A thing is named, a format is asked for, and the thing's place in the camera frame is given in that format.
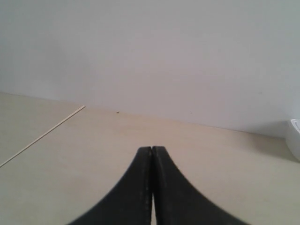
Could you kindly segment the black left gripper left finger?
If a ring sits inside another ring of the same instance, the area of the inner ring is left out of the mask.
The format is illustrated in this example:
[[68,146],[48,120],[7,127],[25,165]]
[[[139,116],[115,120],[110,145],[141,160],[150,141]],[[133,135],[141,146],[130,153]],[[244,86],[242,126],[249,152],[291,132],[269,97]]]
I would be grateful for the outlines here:
[[117,184],[72,225],[150,225],[151,147],[141,147]]

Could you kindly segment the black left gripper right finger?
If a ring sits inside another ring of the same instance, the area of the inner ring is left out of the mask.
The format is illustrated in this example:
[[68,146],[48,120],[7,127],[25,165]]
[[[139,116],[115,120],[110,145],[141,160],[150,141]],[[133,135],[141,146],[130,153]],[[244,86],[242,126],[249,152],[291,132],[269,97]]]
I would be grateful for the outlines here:
[[200,193],[163,146],[152,147],[152,191],[158,225],[243,225]]

